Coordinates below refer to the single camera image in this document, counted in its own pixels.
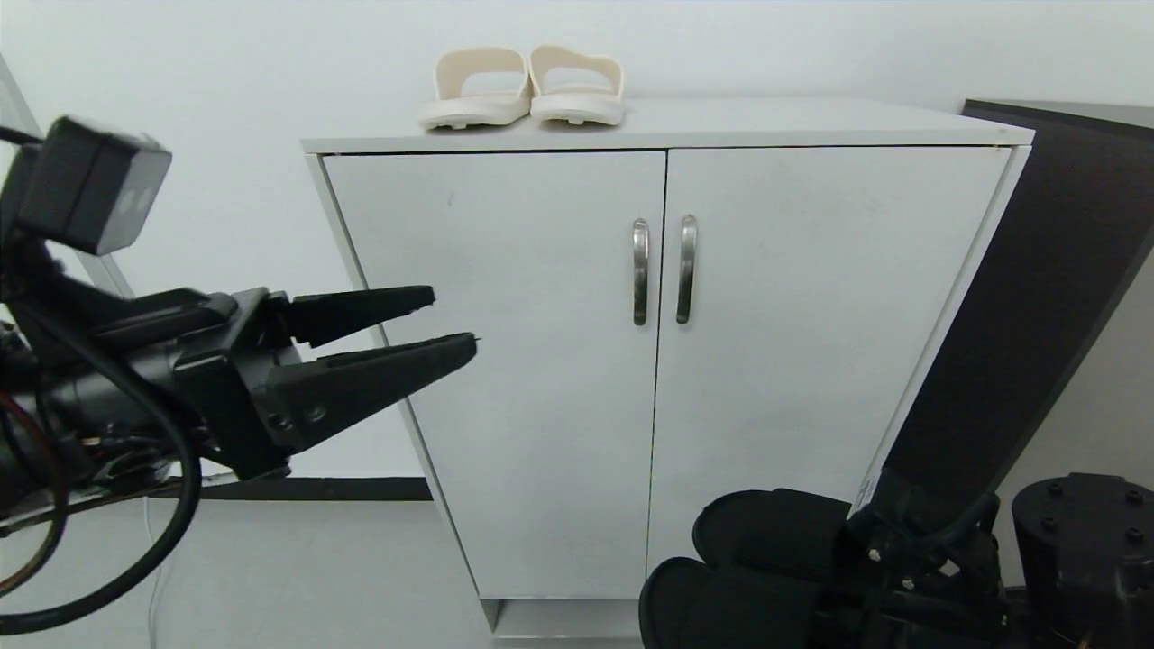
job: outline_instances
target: cabinet handle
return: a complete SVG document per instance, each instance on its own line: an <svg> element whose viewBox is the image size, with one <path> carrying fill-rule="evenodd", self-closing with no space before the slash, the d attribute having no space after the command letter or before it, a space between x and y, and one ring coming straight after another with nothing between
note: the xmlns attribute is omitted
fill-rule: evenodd
<svg viewBox="0 0 1154 649"><path fill-rule="evenodd" d="M697 219L687 214L681 219L681 273L677 288L677 324L689 322L694 303L694 264L697 262Z"/></svg>
<svg viewBox="0 0 1154 649"><path fill-rule="evenodd" d="M649 225L634 222L634 324L645 324L649 312Z"/></svg>

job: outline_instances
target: screw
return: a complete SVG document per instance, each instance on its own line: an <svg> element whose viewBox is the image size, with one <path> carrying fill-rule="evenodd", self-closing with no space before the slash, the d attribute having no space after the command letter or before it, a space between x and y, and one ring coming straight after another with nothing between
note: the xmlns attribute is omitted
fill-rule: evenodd
<svg viewBox="0 0 1154 649"><path fill-rule="evenodd" d="M292 427L292 422L290 422L284 415L280 415L279 412L269 413L265 420L268 420L269 426L272 426L278 431L284 431L286 428Z"/></svg>
<svg viewBox="0 0 1154 649"><path fill-rule="evenodd" d="M313 408L309 408L308 410L305 411L305 418L314 423L324 419L324 415L325 415L324 406L321 404L316 404Z"/></svg>

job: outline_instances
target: cabinet base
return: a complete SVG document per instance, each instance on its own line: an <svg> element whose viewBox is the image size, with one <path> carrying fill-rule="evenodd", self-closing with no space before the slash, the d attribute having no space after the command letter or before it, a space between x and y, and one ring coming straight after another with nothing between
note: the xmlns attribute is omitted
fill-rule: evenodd
<svg viewBox="0 0 1154 649"><path fill-rule="evenodd" d="M482 599L502 647L640 647L636 599Z"/></svg>

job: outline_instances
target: black foot pad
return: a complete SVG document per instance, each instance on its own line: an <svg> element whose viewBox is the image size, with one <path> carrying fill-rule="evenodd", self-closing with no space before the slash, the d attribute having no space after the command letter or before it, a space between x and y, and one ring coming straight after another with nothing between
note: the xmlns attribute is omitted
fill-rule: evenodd
<svg viewBox="0 0 1154 649"><path fill-rule="evenodd" d="M807 649L820 584L685 558L653 570L638 603L646 649Z"/></svg>
<svg viewBox="0 0 1154 649"><path fill-rule="evenodd" d="M694 523L709 566L736 564L829 583L849 503L779 488L740 491L711 502Z"/></svg>

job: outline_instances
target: white cabinet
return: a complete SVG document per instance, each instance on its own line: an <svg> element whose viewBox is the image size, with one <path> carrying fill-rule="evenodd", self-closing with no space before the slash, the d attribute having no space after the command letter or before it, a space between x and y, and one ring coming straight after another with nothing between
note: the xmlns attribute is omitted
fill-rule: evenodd
<svg viewBox="0 0 1154 649"><path fill-rule="evenodd" d="M856 497L1010 150L668 155L650 569L724 493Z"/></svg>
<svg viewBox="0 0 1154 649"><path fill-rule="evenodd" d="M474 331L412 397L484 597L635 597L645 576L657 300L634 323L632 224L660 237L665 154L340 157L369 286L432 284L392 343ZM651 243L660 251L660 241ZM657 296L657 261L649 277Z"/></svg>
<svg viewBox="0 0 1154 649"><path fill-rule="evenodd" d="M405 124L305 147L354 283L436 289L389 341L481 338L412 397L410 427L479 597L505 602L496 634L522 637L636 633L646 569L691 554L727 492L853 500L1032 135L852 99Z"/></svg>

